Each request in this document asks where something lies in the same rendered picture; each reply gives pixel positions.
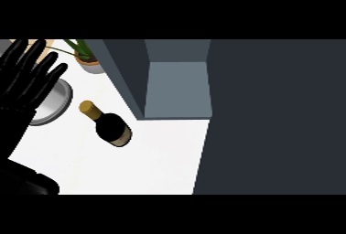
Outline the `grey open cabinet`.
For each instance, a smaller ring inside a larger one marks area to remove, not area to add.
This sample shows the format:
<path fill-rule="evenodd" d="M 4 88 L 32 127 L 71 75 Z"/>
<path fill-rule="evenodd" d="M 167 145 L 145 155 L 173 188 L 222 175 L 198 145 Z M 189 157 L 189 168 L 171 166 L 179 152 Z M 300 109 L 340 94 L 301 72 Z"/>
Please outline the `grey open cabinet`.
<path fill-rule="evenodd" d="M 208 39 L 90 39 L 86 43 L 136 119 L 213 117 Z"/>

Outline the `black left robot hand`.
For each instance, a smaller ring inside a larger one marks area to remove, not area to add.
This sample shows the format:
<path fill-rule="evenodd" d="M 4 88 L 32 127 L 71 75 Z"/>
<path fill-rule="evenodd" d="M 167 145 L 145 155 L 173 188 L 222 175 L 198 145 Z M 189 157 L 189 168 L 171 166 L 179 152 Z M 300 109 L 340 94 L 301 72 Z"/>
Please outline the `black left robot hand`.
<path fill-rule="evenodd" d="M 0 107 L 34 111 L 43 103 L 68 69 L 68 64 L 60 63 L 50 70 L 56 52 L 37 62 L 44 48 L 44 39 L 38 39 L 31 47 L 26 39 L 16 39 L 0 56 Z"/>

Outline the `green plant in pale pot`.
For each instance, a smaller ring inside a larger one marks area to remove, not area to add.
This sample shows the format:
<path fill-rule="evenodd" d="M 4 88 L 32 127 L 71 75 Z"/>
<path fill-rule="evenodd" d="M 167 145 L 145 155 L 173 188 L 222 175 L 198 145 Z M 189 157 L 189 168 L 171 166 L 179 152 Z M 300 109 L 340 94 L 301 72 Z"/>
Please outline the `green plant in pale pot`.
<path fill-rule="evenodd" d="M 86 41 L 83 39 L 77 39 L 75 41 L 65 39 L 63 42 L 71 47 L 72 52 L 68 52 L 60 48 L 52 48 L 52 49 L 72 55 L 77 60 L 77 63 L 80 64 L 86 72 L 88 72 L 90 74 L 103 74 L 102 64 L 94 57 L 94 54 L 90 50 Z"/>

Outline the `grey round pot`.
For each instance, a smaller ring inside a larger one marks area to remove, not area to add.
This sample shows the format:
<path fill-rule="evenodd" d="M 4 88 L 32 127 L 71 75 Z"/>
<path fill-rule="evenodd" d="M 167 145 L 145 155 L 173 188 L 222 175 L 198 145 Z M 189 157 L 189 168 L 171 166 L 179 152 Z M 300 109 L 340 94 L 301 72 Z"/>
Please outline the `grey round pot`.
<path fill-rule="evenodd" d="M 29 125 L 41 126 L 53 122 L 69 108 L 71 99 L 71 85 L 66 81 L 59 79 L 41 105 L 37 108 L 37 114 Z"/>

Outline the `dark wine bottle gold cap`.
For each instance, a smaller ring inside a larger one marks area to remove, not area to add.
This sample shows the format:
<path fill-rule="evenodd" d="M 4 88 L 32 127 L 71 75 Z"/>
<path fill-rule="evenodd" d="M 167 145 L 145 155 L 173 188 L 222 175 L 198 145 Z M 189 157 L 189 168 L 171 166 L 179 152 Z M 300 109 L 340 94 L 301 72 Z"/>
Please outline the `dark wine bottle gold cap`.
<path fill-rule="evenodd" d="M 130 126 L 114 113 L 103 113 L 91 101 L 83 101 L 80 112 L 96 123 L 96 134 L 115 147 L 122 147 L 131 140 Z"/>

